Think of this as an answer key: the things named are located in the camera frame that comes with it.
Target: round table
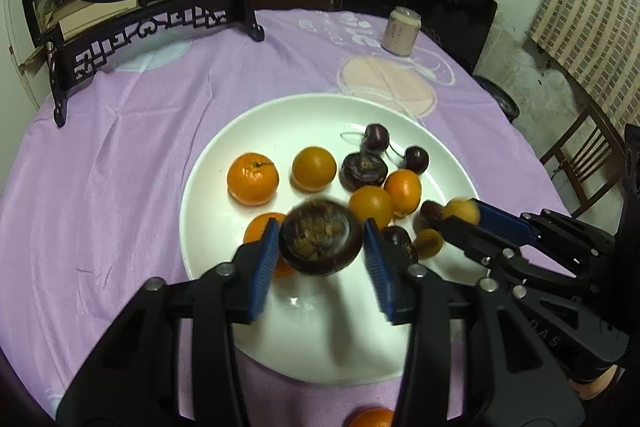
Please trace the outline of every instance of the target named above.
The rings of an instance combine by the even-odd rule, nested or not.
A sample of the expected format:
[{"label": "round table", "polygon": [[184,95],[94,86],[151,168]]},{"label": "round table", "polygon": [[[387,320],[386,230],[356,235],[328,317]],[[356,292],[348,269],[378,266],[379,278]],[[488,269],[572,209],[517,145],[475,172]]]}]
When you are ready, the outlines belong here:
[{"label": "round table", "polygon": [[[0,206],[0,346],[52,415],[76,370],[152,276],[186,279],[178,245],[184,184],[230,120],[288,94],[343,92],[420,121],[459,159],[480,198],[512,214],[564,212],[530,146],[497,103],[424,34],[411,57],[380,48],[385,20],[348,12],[258,13],[264,42],[237,28],[173,29],[114,55],[27,129]],[[534,250],[537,264],[561,268]],[[360,387],[292,381],[238,352],[254,427],[335,427],[394,408],[399,380]],[[181,367],[188,373],[184,356]],[[460,388],[454,365],[452,387]],[[190,392],[180,379],[180,407]],[[450,415],[460,412],[454,399]]]}]

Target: chair back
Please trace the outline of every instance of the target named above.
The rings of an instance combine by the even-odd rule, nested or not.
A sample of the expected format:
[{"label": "chair back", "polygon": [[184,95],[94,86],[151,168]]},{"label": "chair back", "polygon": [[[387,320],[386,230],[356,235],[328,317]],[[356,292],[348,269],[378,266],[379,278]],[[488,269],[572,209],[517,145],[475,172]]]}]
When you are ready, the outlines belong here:
[{"label": "chair back", "polygon": [[[569,156],[562,147],[577,134],[578,129],[587,120],[593,121],[594,129],[577,152]],[[564,171],[578,197],[580,205],[571,213],[572,217],[578,217],[603,197],[622,177],[625,164],[624,142],[603,111],[591,103],[566,133],[540,158],[540,161],[545,164],[551,158],[558,160],[558,169],[552,177],[557,172]],[[585,183],[605,166],[610,167],[609,178],[593,195],[587,195]]]}]

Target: mandarin orange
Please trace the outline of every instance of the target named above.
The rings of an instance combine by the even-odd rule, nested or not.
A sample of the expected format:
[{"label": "mandarin orange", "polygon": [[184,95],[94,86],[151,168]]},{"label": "mandarin orange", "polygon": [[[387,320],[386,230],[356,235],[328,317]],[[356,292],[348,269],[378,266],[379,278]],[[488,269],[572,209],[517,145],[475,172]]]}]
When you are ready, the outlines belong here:
[{"label": "mandarin orange", "polygon": [[349,423],[349,427],[391,427],[393,419],[392,410],[375,407],[356,415]]},{"label": "mandarin orange", "polygon": [[[282,220],[287,216],[280,212],[267,212],[265,214],[260,214],[260,216],[254,217],[254,219],[251,220],[249,225],[247,225],[246,229],[244,230],[242,243],[253,243],[254,241],[260,241],[260,238],[264,233],[264,229],[267,228],[267,223],[269,222],[271,217],[273,217],[273,219],[276,219],[277,222],[282,223]],[[284,258],[279,255],[273,276],[278,278],[287,277],[289,275],[293,275],[295,272],[296,271],[287,264]]]},{"label": "mandarin orange", "polygon": [[273,198],[280,177],[273,162],[255,152],[248,152],[231,164],[226,173],[229,193],[239,203],[249,206],[265,204]]}]

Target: orange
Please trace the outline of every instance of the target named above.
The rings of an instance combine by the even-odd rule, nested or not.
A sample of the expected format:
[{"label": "orange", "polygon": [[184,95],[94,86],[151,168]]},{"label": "orange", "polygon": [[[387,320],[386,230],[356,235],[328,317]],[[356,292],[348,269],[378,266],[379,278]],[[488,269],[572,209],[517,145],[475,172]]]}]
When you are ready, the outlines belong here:
[{"label": "orange", "polygon": [[393,411],[376,407],[359,413],[351,420],[349,427],[391,427],[393,419]]},{"label": "orange", "polygon": [[255,152],[238,156],[226,173],[229,193],[242,204],[265,204],[276,193],[280,177],[273,162]]},{"label": "orange", "polygon": [[331,153],[322,147],[307,147],[293,159],[291,176],[299,188],[322,190],[335,178],[337,166]]},{"label": "orange", "polygon": [[424,229],[415,236],[414,247],[420,259],[428,259],[438,254],[443,245],[442,234],[437,230]]},{"label": "orange", "polygon": [[[260,241],[260,238],[264,233],[264,229],[267,228],[267,223],[269,222],[271,217],[273,217],[273,219],[276,219],[279,223],[282,223],[282,220],[286,216],[280,212],[267,212],[266,214],[260,214],[260,216],[254,217],[254,219],[252,219],[249,225],[246,227],[246,230],[244,230],[242,243],[253,243],[254,241]],[[287,264],[283,257],[279,255],[278,263],[276,264],[276,269],[273,273],[273,276],[286,277],[287,275],[292,275],[295,272],[296,271]]]},{"label": "orange", "polygon": [[390,174],[385,182],[385,190],[391,194],[396,216],[409,216],[420,204],[422,184],[418,174],[413,171],[400,169]]},{"label": "orange", "polygon": [[384,229],[394,215],[391,196],[384,188],[374,185],[356,190],[349,199],[349,209],[361,223],[373,217],[379,230]]},{"label": "orange", "polygon": [[453,198],[449,201],[442,210],[442,219],[447,219],[449,216],[459,217],[472,225],[480,223],[478,206],[467,198]]}]

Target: concrete floor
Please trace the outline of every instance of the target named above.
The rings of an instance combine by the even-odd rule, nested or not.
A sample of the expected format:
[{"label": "concrete floor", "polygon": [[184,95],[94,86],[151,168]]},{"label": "concrete floor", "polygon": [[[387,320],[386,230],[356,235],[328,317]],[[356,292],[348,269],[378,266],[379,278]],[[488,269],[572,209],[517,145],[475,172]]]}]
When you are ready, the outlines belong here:
[{"label": "concrete floor", "polygon": [[[476,73],[502,87],[518,104],[520,117],[513,125],[527,139],[538,157],[571,126],[588,101],[588,95],[547,54],[540,53],[533,41],[526,39],[524,43],[516,42],[498,25],[489,34]],[[575,139],[567,144],[569,153],[577,152],[591,129],[585,124],[578,130]],[[550,175],[556,167],[558,163],[555,160],[545,166]],[[602,186],[607,175],[605,168],[594,174],[588,180],[587,194]],[[567,210],[575,210],[578,200],[564,172],[556,174],[553,183]],[[622,201],[622,188],[617,185],[580,219],[615,233]]]}]

